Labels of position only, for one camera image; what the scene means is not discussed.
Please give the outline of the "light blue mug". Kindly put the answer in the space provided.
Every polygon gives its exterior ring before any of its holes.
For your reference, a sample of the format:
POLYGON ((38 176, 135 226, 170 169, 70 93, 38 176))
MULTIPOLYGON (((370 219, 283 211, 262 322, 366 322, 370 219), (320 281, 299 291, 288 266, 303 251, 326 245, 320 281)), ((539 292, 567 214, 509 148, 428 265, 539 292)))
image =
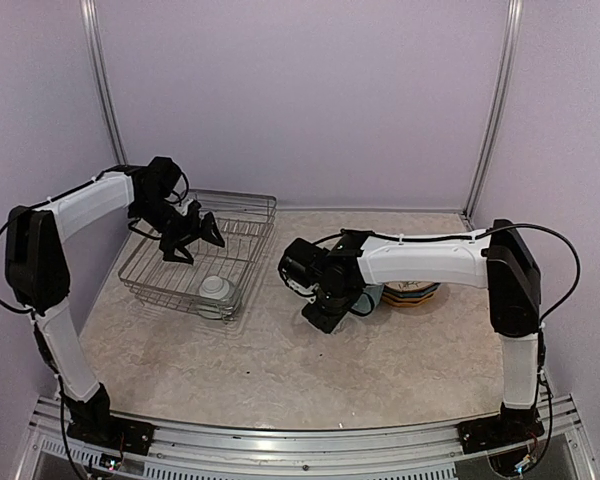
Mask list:
POLYGON ((367 286, 358 300, 351 306, 349 312, 358 317, 369 316, 381 301, 383 291, 383 285, 367 286))

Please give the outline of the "yellow dotted plate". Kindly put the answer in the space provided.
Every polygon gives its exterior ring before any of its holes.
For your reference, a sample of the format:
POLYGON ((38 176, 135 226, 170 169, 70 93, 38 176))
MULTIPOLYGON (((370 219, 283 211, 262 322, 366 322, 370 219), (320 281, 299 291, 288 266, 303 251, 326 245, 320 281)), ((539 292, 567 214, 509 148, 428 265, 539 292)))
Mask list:
POLYGON ((382 294, 382 299, 391 304, 416 304, 431 299, 436 292, 437 288, 403 292, 385 289, 382 294))
POLYGON ((431 292, 427 295, 418 298, 399 298, 389 294, 383 294, 381 300, 394 308, 416 308, 425 305, 435 297, 435 293, 431 292))

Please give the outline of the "cream speckled plate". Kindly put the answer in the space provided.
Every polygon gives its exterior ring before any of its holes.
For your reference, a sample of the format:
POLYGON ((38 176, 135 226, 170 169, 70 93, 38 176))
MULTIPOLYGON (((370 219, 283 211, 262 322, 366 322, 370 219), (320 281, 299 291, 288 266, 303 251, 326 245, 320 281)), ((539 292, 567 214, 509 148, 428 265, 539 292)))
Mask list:
POLYGON ((423 288, 425 285, 433 284, 437 282, 428 282, 428 281, 394 281, 387 282, 385 285, 389 285, 392 288, 399 290, 411 290, 417 288, 423 288))

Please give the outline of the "white patterned bowl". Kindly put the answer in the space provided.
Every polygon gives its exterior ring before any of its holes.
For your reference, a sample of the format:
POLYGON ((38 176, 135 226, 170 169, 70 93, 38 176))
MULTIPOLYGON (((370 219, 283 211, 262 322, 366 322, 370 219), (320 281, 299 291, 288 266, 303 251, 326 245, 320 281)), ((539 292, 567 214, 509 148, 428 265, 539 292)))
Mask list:
POLYGON ((198 289, 199 315, 210 320, 228 318, 234 309, 235 293, 236 287, 228 279, 216 275, 206 277, 198 289))

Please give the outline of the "blue dotted plate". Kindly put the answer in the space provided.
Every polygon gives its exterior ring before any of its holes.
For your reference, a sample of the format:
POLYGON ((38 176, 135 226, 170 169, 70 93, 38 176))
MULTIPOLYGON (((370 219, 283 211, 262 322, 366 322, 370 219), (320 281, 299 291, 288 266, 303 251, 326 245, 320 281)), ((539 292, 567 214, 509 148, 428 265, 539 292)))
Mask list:
POLYGON ((436 292, 440 287, 439 283, 433 283, 425 285, 423 288, 411 289, 411 290, 399 290, 390 287, 389 285, 384 286, 383 294, 389 294, 399 298, 418 298, 427 295, 431 292, 436 292))

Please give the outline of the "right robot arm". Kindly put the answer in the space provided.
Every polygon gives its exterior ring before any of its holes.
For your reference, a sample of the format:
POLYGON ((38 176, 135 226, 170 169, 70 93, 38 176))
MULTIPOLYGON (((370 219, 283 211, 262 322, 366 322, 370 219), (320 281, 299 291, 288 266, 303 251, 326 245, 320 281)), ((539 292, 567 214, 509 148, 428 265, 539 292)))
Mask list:
POLYGON ((302 300, 273 271, 261 317, 275 329, 273 353, 252 419, 281 430, 410 430, 420 442, 456 438, 502 395, 502 354, 485 291, 443 285, 419 307, 381 305, 347 316, 332 334, 314 329, 302 300))

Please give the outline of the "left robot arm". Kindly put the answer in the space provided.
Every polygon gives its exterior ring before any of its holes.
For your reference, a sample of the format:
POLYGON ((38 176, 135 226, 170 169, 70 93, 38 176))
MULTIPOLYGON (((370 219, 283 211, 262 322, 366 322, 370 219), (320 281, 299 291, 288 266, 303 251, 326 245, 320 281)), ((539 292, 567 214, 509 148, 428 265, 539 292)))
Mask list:
POLYGON ((60 398, 70 414, 69 436, 111 445, 122 439, 110 398, 88 365, 71 318, 70 269, 64 244, 73 235, 114 211, 124 210, 128 227, 138 222, 153 230, 165 262, 191 265, 191 243, 224 247, 215 217, 198 201, 178 194, 187 179, 169 157, 145 166, 118 165, 82 185, 32 206, 16 206, 0 228, 5 243, 5 279, 17 303, 6 310, 30 317, 44 363, 57 378, 60 398))

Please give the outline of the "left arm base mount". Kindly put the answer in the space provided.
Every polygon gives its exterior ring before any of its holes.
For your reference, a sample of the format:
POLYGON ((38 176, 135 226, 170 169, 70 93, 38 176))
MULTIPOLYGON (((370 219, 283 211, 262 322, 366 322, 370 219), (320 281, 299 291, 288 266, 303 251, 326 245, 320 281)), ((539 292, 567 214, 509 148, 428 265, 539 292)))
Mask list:
POLYGON ((156 426, 151 423, 113 415, 104 430, 71 422, 67 427, 67 435, 87 444, 147 456, 155 430, 156 426))

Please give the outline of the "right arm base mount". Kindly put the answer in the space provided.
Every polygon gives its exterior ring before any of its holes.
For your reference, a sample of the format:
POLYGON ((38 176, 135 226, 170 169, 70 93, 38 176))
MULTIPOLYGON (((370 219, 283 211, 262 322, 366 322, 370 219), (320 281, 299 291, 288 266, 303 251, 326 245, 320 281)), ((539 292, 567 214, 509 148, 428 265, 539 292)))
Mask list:
POLYGON ((498 415, 461 422, 457 425, 457 431, 464 454, 533 440, 545 433, 540 420, 507 420, 498 415))

